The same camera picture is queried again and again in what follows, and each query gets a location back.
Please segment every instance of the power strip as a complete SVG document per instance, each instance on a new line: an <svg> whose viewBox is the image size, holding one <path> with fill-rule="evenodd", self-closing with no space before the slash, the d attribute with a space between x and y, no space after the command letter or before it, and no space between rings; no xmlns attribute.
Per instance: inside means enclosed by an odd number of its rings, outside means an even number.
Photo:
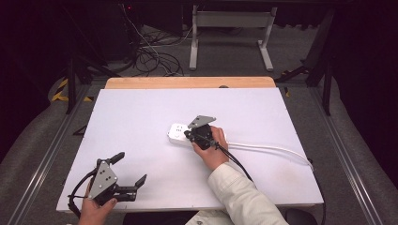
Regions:
<svg viewBox="0 0 398 225"><path fill-rule="evenodd" d="M170 143L176 143L184 146L192 146L192 143L184 134L184 131L190 130L188 126L183 124L172 124L167 136Z"/></svg>

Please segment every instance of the hand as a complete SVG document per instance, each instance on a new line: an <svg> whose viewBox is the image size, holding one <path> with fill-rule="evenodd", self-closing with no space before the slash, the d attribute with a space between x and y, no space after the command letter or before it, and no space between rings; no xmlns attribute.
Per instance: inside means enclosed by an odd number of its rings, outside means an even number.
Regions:
<svg viewBox="0 0 398 225"><path fill-rule="evenodd" d="M90 184L87 186L85 196L90 192ZM78 225L102 225L112 209L117 204L117 199L113 198L99 206L94 200L84 198L82 203L82 212Z"/></svg>
<svg viewBox="0 0 398 225"><path fill-rule="evenodd" d="M213 139L218 142L222 147L228 150L228 144L226 143L225 136L221 128L211 127L213 133ZM207 150L202 150L195 142L192 143L193 150L202 158L205 164L210 170L214 171L224 162L229 161L228 156L225 153L217 149L215 146L209 147Z"/></svg>

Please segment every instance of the gray floor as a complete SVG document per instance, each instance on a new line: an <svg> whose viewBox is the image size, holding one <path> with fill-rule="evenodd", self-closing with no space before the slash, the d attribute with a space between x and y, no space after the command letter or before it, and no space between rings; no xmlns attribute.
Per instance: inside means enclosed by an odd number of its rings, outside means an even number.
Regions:
<svg viewBox="0 0 398 225"><path fill-rule="evenodd" d="M300 66L299 59L306 56L316 29L301 31L298 28L274 27L268 44L268 51L274 65L273 72L266 72L261 54L256 47L257 39L263 35L261 29L244 29L237 35L228 35L217 30L206 30L199 37L198 67L189 71L190 42L178 46L156 48L162 53L170 53L180 61L186 76L270 76L278 78L282 71ZM164 73L158 68L150 76ZM130 69L124 76L137 74ZM315 175L325 192L327 204L326 224L398 224L398 191L380 169L367 145L347 116L344 105L339 99L338 86L334 82L330 102L331 117L319 110L319 96L322 90L307 88L304 76L280 84L281 94L297 130L301 143L309 158L314 161ZM87 96L95 97L103 88L105 80L96 78L88 88ZM285 95L287 86L290 97ZM72 133L89 121L95 102L82 102L70 119L64 140L60 141L54 162L44 174L44 181L38 186L38 192L31 194L31 204L19 219L19 224L77 224L74 215L58 213L55 207L62 191L62 183L68 175L82 137ZM0 186L0 224L7 224L29 186L29 182L46 157L52 146L57 130L65 123L65 111L68 103L56 101L40 114L24 130L0 165L3 183ZM360 181L367 190L370 203L361 203L349 171L338 154L334 136L330 133L328 122L338 133L344 149L355 165ZM366 207L373 206L379 218L371 218L365 213ZM305 208L313 213L320 222L320 205ZM121 224L123 215L112 214L107 224Z"/></svg>

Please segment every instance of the white tabletop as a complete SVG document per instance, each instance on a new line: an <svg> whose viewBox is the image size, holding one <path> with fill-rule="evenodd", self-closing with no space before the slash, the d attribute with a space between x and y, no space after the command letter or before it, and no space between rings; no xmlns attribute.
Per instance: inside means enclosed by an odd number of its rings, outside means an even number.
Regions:
<svg viewBox="0 0 398 225"><path fill-rule="evenodd" d="M101 90L56 210L68 211L68 195L98 158L125 152L111 168L120 186L147 174L135 202L115 211L222 208L207 185L210 170L191 147L168 141L173 123L214 116L227 141L280 146L305 153L278 88L105 89ZM230 148L257 188L277 205L322 203L311 168L285 152ZM77 192L84 195L86 183ZM75 199L80 208L81 200Z"/></svg>

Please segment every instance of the black cable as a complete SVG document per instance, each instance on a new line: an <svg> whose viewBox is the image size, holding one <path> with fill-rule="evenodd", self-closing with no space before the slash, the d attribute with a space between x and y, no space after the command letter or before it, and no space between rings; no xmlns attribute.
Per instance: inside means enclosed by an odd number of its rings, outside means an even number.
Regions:
<svg viewBox="0 0 398 225"><path fill-rule="evenodd" d="M234 157L234 155L232 155L230 152L228 152L228 150L223 148L218 142L216 142L216 150L217 148L220 148L228 157L230 157L240 167L240 169L245 172L248 179L253 181L252 178L249 176L249 173L246 171L245 167L239 162L239 160L237 160L236 157Z"/></svg>
<svg viewBox="0 0 398 225"><path fill-rule="evenodd" d="M93 176L97 173L97 169L94 169L92 172L89 172L80 182L79 184L77 184L77 186L74 188L74 190L72 191L72 193L70 195L68 195L69 197L69 203L68 203L68 207L70 209L70 211L72 211L78 218L80 218L80 210L79 208L76 206L76 204L74 203L74 198L82 198L81 196L75 196L77 190L79 189L79 187L84 183L84 181L90 177Z"/></svg>
<svg viewBox="0 0 398 225"><path fill-rule="evenodd" d="M214 140L210 140L210 139L208 139L208 138L206 138L206 137L204 137L204 136L202 136L200 134L195 134L195 136L197 136L200 139L203 139L203 140L209 142L210 145L212 145L212 146L216 146L216 150L217 149L222 150L222 152L224 154L226 154L232 161L234 161L240 167L240 169L242 169L242 171L246 174L248 179L253 182L252 178L249 176L249 173L246 171L245 167L239 162L239 160L237 160L236 157L234 157L234 155L232 155L232 153L230 153L228 150L226 150L224 147L222 147L218 142L215 142Z"/></svg>

